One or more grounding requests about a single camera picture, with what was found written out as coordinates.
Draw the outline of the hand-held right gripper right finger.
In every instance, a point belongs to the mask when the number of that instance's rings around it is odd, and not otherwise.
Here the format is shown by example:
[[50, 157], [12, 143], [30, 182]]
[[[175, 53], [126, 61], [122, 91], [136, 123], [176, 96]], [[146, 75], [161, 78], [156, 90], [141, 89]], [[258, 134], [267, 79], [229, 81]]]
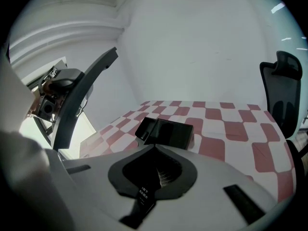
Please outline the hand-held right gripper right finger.
[[[258, 183], [222, 161], [169, 147], [190, 160], [197, 169], [194, 185], [179, 199], [158, 201], [154, 208], [154, 231], [261, 231], [267, 228], [290, 204], [280, 203]], [[225, 193], [238, 185], [265, 215], [252, 225]]]

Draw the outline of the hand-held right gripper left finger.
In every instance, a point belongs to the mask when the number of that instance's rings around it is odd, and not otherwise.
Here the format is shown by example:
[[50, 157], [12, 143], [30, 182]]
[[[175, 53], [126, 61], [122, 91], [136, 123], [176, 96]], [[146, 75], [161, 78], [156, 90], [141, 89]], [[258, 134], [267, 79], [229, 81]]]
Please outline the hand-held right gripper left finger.
[[155, 146], [64, 162], [80, 199], [81, 231], [155, 231]]

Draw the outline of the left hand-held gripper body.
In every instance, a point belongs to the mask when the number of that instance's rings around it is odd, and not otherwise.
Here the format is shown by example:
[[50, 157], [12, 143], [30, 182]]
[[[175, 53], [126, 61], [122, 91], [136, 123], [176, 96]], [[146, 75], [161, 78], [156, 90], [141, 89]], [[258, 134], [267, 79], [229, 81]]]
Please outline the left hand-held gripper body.
[[60, 97], [58, 109], [55, 112], [57, 114], [68, 94], [83, 77], [84, 73], [78, 69], [56, 69], [53, 67], [39, 80], [38, 90], [41, 97], [44, 95], [57, 95]]

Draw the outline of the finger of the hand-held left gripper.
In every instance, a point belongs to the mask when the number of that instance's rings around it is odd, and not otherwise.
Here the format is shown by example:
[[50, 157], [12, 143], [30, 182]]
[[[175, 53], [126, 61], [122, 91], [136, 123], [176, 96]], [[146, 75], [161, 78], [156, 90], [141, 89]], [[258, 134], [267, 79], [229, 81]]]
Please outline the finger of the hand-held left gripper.
[[86, 93], [85, 97], [83, 98], [83, 100], [80, 104], [81, 111], [83, 111], [83, 109], [86, 107], [92, 92], [93, 92], [93, 85], [91, 85], [90, 89], [88, 90], [88, 92]]

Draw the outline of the person's left forearm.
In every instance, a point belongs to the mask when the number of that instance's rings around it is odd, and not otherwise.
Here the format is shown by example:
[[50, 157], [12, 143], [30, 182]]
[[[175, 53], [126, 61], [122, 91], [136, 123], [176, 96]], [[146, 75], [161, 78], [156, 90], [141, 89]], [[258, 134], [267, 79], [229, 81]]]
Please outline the person's left forearm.
[[29, 111], [26, 114], [26, 118], [32, 118], [37, 115], [39, 107], [40, 107], [40, 100], [41, 100], [41, 94], [39, 90], [35, 90], [32, 92], [32, 94], [35, 96], [35, 99], [29, 108]]

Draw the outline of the red white checkered tablecloth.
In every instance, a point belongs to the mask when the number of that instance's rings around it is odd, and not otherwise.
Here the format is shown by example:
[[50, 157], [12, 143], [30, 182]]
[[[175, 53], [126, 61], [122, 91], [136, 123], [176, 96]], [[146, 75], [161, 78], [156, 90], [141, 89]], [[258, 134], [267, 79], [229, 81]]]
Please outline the red white checkered tablecloth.
[[147, 101], [85, 139], [81, 158], [137, 147], [144, 118], [193, 126], [189, 151], [221, 160], [266, 189], [280, 202], [295, 193], [295, 166], [277, 123], [256, 104]]

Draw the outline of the black mesh office chair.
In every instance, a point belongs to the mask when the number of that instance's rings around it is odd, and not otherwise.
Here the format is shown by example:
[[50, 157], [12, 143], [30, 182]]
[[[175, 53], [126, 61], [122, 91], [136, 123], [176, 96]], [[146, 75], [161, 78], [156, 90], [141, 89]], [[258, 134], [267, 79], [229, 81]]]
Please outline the black mesh office chair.
[[283, 136], [294, 141], [308, 115], [308, 61], [286, 51], [277, 51], [272, 63], [261, 62], [260, 75], [267, 101], [267, 111]]

